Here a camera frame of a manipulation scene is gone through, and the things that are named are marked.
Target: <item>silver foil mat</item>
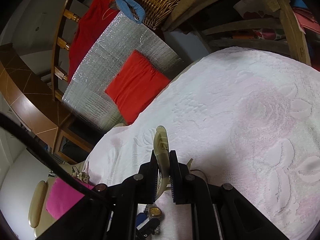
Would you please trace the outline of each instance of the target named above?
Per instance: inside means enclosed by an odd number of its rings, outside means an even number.
[[[135,49],[169,79],[185,67],[181,58],[151,30],[120,12],[84,57],[62,102],[103,132],[123,122],[105,89]]]

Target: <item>watch face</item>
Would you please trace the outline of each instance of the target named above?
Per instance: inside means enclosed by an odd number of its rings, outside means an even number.
[[[161,212],[160,208],[153,207],[153,208],[150,208],[150,209],[149,209],[149,215],[150,215],[151,217],[154,217],[154,218],[160,217],[161,214],[162,214],[162,212]]]

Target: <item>white bedspread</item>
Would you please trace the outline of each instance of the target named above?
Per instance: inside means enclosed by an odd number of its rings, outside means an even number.
[[[178,161],[209,183],[229,182],[288,238],[306,239],[320,219],[320,73],[251,49],[217,51],[193,65],[134,124],[108,132],[86,160],[90,181],[111,186],[150,160],[158,125]],[[187,205],[171,192],[156,239],[192,239]]]

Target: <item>pink cushion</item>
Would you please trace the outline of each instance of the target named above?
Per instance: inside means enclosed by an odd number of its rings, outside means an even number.
[[[79,182],[89,189],[94,188],[94,186],[81,181]],[[69,186],[62,179],[56,178],[52,185],[45,208],[53,218],[59,219],[82,199],[83,196],[82,193]]]

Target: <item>wristwatch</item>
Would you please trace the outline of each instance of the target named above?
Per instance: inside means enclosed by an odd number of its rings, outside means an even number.
[[[160,220],[162,216],[162,211],[160,208],[157,207],[156,204],[153,205],[146,205],[145,211],[148,212],[148,218],[149,220],[152,218],[157,218]],[[158,226],[154,231],[153,235],[158,235],[160,233],[160,226]]]

